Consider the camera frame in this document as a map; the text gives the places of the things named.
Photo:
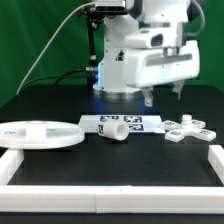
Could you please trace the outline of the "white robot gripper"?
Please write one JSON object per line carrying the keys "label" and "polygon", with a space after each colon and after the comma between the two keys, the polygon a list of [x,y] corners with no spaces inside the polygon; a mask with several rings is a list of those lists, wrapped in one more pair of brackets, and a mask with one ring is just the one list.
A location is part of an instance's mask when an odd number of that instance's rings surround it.
{"label": "white robot gripper", "polygon": [[153,106],[153,87],[175,82],[172,91],[181,98],[183,81],[197,77],[200,54],[196,41],[188,41],[178,55],[165,56],[162,49],[129,49],[125,56],[123,80],[127,86],[142,88],[144,104]]}

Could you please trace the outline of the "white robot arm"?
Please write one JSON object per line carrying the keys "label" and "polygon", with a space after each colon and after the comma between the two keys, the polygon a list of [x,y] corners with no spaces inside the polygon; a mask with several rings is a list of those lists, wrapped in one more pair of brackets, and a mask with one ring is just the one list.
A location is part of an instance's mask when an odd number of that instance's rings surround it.
{"label": "white robot arm", "polygon": [[184,81],[200,71],[198,31],[188,22],[205,17],[207,0],[94,0],[104,17],[104,56],[94,91],[126,99],[141,93],[153,105],[153,87],[172,83],[179,94]]}

